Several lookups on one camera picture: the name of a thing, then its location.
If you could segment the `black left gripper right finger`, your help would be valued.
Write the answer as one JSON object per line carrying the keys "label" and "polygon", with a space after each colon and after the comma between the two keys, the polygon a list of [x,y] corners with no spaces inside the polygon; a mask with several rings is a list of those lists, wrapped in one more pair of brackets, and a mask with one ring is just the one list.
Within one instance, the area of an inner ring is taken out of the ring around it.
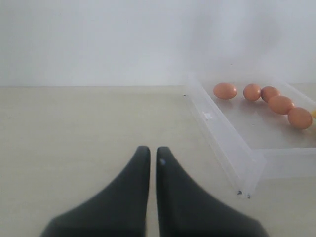
{"label": "black left gripper right finger", "polygon": [[162,237],[268,236],[259,221],[198,185],[168,147],[159,147],[156,153],[156,199]]}

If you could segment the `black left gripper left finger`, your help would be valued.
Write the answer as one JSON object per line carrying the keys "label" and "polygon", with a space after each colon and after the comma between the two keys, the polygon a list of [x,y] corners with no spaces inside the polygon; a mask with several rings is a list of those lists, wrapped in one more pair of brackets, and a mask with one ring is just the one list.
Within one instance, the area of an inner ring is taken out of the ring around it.
{"label": "black left gripper left finger", "polygon": [[43,237],[144,237],[151,153],[139,146],[126,167],[101,192],[53,218]]}

